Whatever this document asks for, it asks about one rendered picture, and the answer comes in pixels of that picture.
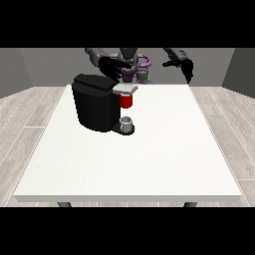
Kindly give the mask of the black coffee machine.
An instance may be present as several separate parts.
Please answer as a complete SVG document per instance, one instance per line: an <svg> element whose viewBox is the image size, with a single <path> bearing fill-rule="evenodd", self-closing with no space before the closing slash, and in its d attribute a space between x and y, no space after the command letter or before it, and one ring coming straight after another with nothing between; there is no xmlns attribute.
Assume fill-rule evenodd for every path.
<svg viewBox="0 0 255 255"><path fill-rule="evenodd" d="M121 122L120 96L113 92L117 85L111 78L79 74L72 83L78 120L93 131L115 131L122 135L134 133L134 125Z"/></svg>

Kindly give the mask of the small grey cup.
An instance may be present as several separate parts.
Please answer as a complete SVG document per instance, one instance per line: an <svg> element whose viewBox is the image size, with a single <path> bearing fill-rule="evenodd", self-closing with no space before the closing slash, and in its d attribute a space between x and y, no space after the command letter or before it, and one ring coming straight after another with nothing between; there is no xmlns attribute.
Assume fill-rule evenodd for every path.
<svg viewBox="0 0 255 255"><path fill-rule="evenodd" d="M123 132L131 131L131 129L132 129L132 120L131 120L130 117L122 117L120 119L120 124L121 124L121 130Z"/></svg>

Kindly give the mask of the red pod holder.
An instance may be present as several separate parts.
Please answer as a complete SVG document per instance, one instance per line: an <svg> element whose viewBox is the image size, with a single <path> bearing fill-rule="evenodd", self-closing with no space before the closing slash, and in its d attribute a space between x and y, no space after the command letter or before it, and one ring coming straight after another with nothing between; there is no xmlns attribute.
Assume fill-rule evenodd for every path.
<svg viewBox="0 0 255 255"><path fill-rule="evenodd" d="M120 107L123 109L128 109L132 106L132 95L119 94Z"/></svg>

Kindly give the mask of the pale grey machine lid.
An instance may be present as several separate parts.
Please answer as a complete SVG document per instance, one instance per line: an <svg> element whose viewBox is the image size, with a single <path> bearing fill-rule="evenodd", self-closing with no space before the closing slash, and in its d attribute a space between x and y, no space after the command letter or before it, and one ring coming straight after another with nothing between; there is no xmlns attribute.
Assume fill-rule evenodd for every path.
<svg viewBox="0 0 255 255"><path fill-rule="evenodd" d="M133 84L117 84L113 87L114 94L132 95L138 89L137 85Z"/></svg>

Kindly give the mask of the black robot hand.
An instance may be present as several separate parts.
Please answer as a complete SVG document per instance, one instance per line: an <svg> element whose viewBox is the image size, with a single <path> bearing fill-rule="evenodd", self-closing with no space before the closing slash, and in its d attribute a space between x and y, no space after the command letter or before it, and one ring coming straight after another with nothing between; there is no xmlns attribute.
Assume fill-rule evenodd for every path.
<svg viewBox="0 0 255 255"><path fill-rule="evenodd" d="M130 69L131 65L110 57L101 57L99 59L100 71L115 83L118 83L121 78L122 68Z"/></svg>
<svg viewBox="0 0 255 255"><path fill-rule="evenodd" d="M188 83L193 77L193 62L189 59L184 60L170 60L162 64L164 67L174 66L179 68Z"/></svg>

